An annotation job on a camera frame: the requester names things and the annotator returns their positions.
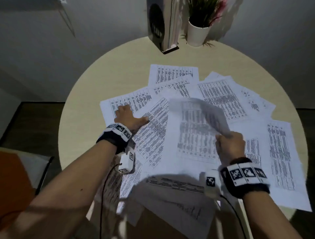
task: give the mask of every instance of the floor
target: floor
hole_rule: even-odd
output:
[[[59,172],[58,128],[64,103],[22,103],[0,146],[29,153],[54,156],[44,186]],[[315,210],[315,110],[298,109],[306,134],[309,155],[307,190]],[[297,210],[292,225],[305,239],[315,235],[315,213]]]

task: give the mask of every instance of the flower pot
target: flower pot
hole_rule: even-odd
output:
[[[187,43],[191,46],[201,46],[209,33],[210,27],[196,27],[188,20]]]

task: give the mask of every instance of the person's right hand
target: person's right hand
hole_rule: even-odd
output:
[[[231,131],[230,137],[216,135],[215,138],[216,150],[224,167],[234,159],[245,157],[245,141],[241,133]]]

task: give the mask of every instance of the white wall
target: white wall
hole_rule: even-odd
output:
[[[0,89],[0,138],[9,125],[17,107],[21,101]]]
[[[0,68],[46,101],[65,101],[97,58],[147,35],[146,0],[67,0],[64,8],[68,18],[63,10],[0,12]],[[315,108],[314,10],[314,0],[230,0],[210,35],[261,64],[296,107]]]

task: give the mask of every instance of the round table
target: round table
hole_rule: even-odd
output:
[[[127,42],[96,60],[72,88],[61,115],[58,135],[62,169],[95,144],[106,127],[100,101],[147,86],[151,64],[194,66],[200,80],[211,71],[231,75],[277,107],[272,118],[291,123],[303,169],[307,172],[307,144],[300,118],[281,85],[259,64],[219,42],[191,47],[179,39],[179,50],[162,54],[148,37]],[[294,209],[284,208],[287,218]]]

